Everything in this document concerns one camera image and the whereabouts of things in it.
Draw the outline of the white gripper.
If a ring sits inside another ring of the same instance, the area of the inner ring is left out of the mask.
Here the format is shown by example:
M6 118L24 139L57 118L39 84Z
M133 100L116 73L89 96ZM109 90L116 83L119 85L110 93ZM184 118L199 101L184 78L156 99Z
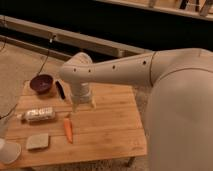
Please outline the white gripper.
M90 106L95 109L96 102L92 99L92 91L88 83L76 83L70 85L71 90L71 99L74 102L72 104L72 111L75 113L78 107L78 104L90 102Z

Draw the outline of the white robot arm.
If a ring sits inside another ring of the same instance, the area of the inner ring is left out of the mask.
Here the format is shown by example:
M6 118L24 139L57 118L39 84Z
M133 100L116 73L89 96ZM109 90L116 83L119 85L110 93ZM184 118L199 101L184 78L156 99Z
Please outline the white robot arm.
M59 70L75 103L91 83L147 86L144 117L150 171L213 171L213 52L184 48L94 63L78 53Z

